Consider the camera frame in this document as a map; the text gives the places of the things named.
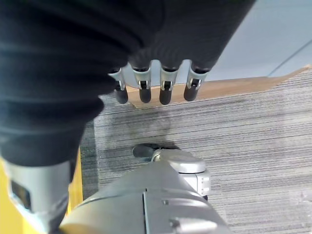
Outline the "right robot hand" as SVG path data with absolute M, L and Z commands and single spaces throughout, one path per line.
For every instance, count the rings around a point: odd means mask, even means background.
M 9 195 L 37 230 L 59 231 L 85 126 L 112 73 L 210 71 L 252 0 L 3 0 L 0 156 Z

